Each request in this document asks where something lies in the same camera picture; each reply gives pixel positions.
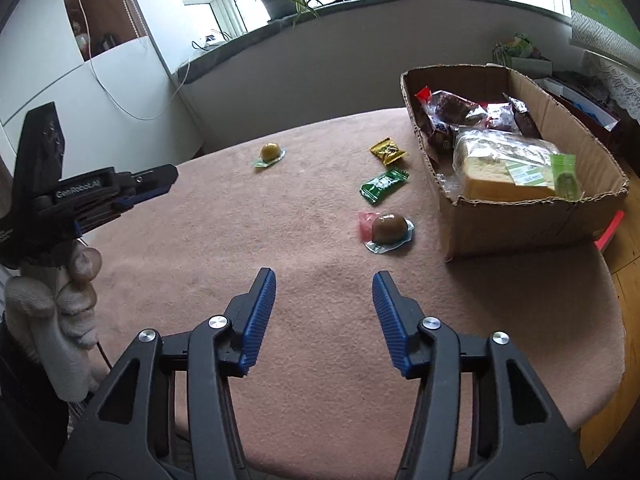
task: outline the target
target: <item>window sill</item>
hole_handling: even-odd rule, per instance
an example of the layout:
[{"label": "window sill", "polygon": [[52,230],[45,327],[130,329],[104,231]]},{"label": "window sill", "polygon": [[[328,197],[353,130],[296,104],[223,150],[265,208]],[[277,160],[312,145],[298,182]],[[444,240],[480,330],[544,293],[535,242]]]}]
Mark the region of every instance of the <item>window sill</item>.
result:
[{"label": "window sill", "polygon": [[[396,0],[352,0],[348,2],[336,2],[334,4],[329,4],[327,6],[320,7],[317,9],[318,15],[320,17],[327,16],[329,14],[333,14],[334,12],[343,12],[345,10],[356,9],[359,7],[369,7],[376,6],[381,4],[390,3]],[[542,9],[541,7],[534,7],[529,4],[523,4],[520,2],[512,2],[511,0],[473,0],[473,1],[482,1],[482,2],[491,2],[499,5],[516,7],[519,9],[529,10],[531,12],[537,12],[539,14],[543,14],[544,16],[548,16],[559,22],[566,23],[567,25],[571,25],[571,18],[569,16],[565,16],[564,14],[558,14],[557,12],[553,12],[552,10]],[[197,81],[199,78],[203,77],[207,73],[211,72],[215,67],[219,64],[225,62],[227,59],[239,54],[244,49],[260,43],[271,36],[275,36],[284,28],[290,27],[294,24],[295,16],[287,16],[281,20],[275,20],[264,27],[256,28],[251,32],[243,34],[238,38],[234,38],[227,43],[224,43],[208,52],[203,52],[200,56],[196,57],[196,59],[191,60],[191,66],[189,68],[189,73],[187,78],[184,81],[184,84],[193,83]],[[303,16],[300,16],[297,20],[297,24],[307,22],[309,20],[316,19],[311,13],[306,13]],[[186,72],[186,66],[181,66],[177,71],[178,80],[182,81]]]}]

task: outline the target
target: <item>blue gripper pad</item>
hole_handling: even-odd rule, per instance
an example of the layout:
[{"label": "blue gripper pad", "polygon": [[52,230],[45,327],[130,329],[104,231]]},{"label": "blue gripper pad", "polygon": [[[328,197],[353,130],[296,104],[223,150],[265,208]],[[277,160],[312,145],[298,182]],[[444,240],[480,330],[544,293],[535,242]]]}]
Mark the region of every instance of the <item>blue gripper pad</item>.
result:
[{"label": "blue gripper pad", "polygon": [[413,368],[410,341],[419,337],[418,323],[424,314],[416,301],[400,295],[394,280],[386,270],[373,275],[371,292],[391,362],[403,377],[407,377]]},{"label": "blue gripper pad", "polygon": [[246,375],[258,359],[258,352],[262,345],[264,332],[271,316],[273,303],[276,300],[276,275],[271,269],[261,269],[251,290],[247,294],[251,309],[248,320],[242,332],[242,349],[238,368]]}]

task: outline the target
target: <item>white glove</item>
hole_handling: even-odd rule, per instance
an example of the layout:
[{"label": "white glove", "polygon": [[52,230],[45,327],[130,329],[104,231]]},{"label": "white glove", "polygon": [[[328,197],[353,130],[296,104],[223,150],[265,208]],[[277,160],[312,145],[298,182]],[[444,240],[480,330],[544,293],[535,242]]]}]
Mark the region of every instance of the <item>white glove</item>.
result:
[{"label": "white glove", "polygon": [[92,380],[88,351],[98,337],[91,280],[101,267],[100,253],[77,243],[68,273],[23,265],[4,288],[9,332],[30,360],[42,363],[62,400],[83,400]]}]

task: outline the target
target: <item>pink tablecloth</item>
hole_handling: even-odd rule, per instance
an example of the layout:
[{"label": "pink tablecloth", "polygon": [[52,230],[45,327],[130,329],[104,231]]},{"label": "pink tablecloth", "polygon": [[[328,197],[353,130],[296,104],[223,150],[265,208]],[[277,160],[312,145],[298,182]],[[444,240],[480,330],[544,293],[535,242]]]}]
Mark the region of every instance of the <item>pink tablecloth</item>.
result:
[{"label": "pink tablecloth", "polygon": [[[409,152],[409,182],[378,211],[415,224],[414,241],[382,255],[358,241],[360,185],[383,172],[368,151],[391,136]],[[268,137],[287,149],[252,167],[254,140],[187,162],[166,196],[137,206],[94,240],[102,343],[116,360],[136,333],[190,330],[274,269],[276,303],[257,365],[232,381],[244,451],[286,478],[393,478],[416,381],[392,367],[371,303],[388,269],[425,313],[463,333],[504,330],[529,356],[577,429],[618,387],[624,331],[607,267],[592,244],[445,264],[436,205],[404,109],[381,110]],[[184,381],[177,420],[186,430]],[[463,387],[456,464],[465,463],[470,405]]]}]

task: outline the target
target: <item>yellow candy wrapper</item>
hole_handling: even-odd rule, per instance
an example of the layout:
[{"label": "yellow candy wrapper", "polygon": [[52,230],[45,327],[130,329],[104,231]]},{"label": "yellow candy wrapper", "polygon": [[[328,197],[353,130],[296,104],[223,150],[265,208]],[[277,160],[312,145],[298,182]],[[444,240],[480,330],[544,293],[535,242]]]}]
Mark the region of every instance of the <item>yellow candy wrapper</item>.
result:
[{"label": "yellow candy wrapper", "polygon": [[406,155],[406,152],[398,148],[398,145],[389,137],[381,140],[375,146],[372,146],[369,151],[373,153],[377,158],[382,160],[382,164],[384,164],[385,166],[388,166],[392,162],[395,162],[399,158]]}]

